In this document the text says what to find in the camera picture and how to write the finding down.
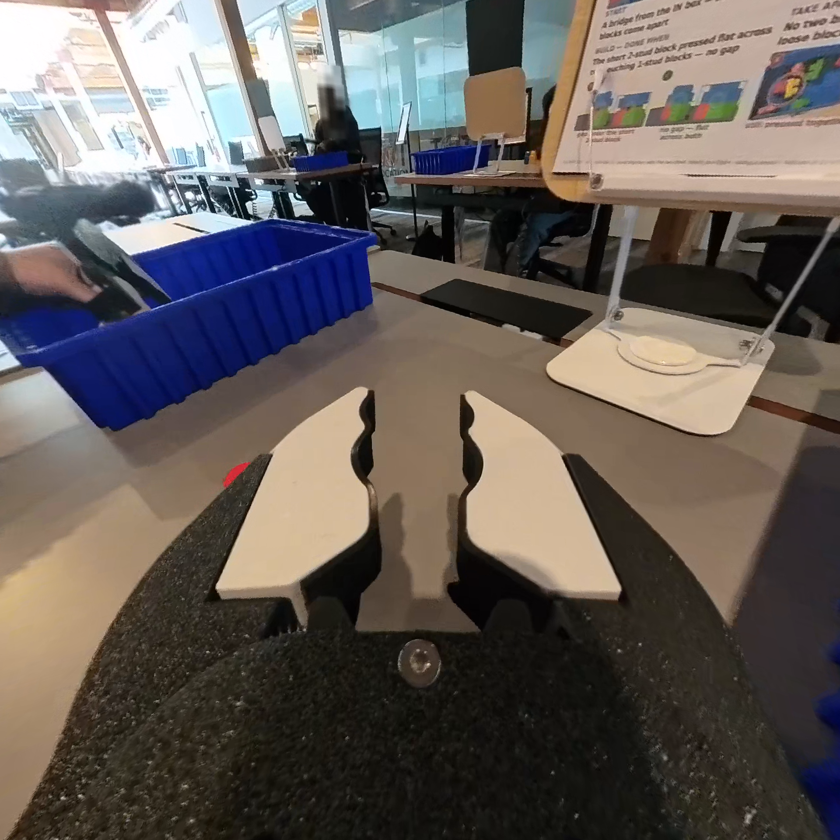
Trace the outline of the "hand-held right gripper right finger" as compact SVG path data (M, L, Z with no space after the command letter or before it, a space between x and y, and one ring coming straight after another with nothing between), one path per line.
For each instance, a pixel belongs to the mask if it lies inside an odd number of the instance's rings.
M459 431L459 580L475 560L536 595L618 602L622 585L557 445L477 391L460 396Z

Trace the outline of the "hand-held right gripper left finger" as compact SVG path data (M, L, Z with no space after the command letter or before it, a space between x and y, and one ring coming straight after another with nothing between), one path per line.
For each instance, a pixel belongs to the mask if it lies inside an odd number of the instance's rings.
M279 602L297 625L341 607L357 624L382 570L374 432L375 393L356 387L281 439L217 577L219 600Z

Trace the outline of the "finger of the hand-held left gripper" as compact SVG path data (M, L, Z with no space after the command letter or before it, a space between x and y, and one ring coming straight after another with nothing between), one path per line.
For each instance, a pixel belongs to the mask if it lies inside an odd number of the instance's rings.
M172 302L170 296L99 226L77 220L72 254L99 294L85 306L92 314L137 314Z

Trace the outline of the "person's left hand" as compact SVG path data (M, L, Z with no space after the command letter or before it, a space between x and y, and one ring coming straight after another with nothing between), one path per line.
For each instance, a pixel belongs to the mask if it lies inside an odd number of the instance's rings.
M3 301L58 297L85 305L102 291L103 288L86 275L79 259L58 243L1 252Z

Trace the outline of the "white board document stand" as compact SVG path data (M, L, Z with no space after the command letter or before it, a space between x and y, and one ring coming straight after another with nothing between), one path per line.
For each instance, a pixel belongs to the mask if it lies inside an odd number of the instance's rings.
M257 122L259 132L266 147L266 153L264 154L266 166L264 170L267 171L268 166L273 171L283 172L289 170L287 147L281 134L277 117L270 114L267 117L258 118Z

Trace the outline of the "wooden office desk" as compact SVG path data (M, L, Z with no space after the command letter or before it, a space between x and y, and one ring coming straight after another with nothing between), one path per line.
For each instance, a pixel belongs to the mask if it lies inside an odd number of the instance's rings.
M364 199L365 222L368 230L373 230L371 209L364 182L366 176L374 173L376 165L372 163L347 164L320 171L300 172L294 169L278 171L261 171L257 173L245 172L237 175L238 181L247 182L247 188L258 193L270 193L273 207L279 217L294 219L289 195L297 193L297 187L302 183L326 182L330 185L330 195L333 211L337 216L341 214L339 197L333 187L333 182L349 181L361 184Z
M417 203L438 207L441 211L441 237L444 242L444 261L455 262L455 210L489 209L517 210L535 198L535 208L551 209L560 199L549 189L542 174L535 171L515 171L497 174L488 169L473 175L458 172L447 175L404 174L396 183L412 186ZM592 216L590 247L584 266L581 289L596 292L602 272L606 244L613 216L612 205L596 206Z

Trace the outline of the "black office chair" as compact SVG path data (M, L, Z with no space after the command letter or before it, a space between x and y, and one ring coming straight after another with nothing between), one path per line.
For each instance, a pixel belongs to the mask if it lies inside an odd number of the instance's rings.
M382 129L360 129L360 149L363 163L370 167L364 174L364 187L372 211L387 205L391 198L382 170Z
M621 298L676 312L766 328L819 244L827 217L781 216L771 227L741 231L747 243L765 249L757 276L734 269L689 264L644 266L628 271ZM839 237L827 243L806 283L784 315L778 331L806 337L805 309L827 324L825 341L839 341Z

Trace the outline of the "tan board document stand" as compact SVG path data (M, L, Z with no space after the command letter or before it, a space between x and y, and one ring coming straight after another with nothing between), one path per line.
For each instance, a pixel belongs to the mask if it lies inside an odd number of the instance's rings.
M486 140L507 144L524 141L529 128L529 95L523 69L515 66L470 76L464 85L465 127L476 142L471 175L478 175L480 155Z

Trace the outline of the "printed instruction sheet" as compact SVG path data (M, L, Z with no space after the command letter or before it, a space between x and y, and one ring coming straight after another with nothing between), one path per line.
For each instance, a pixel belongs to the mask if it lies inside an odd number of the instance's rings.
M837 174L838 1L596 2L557 174Z

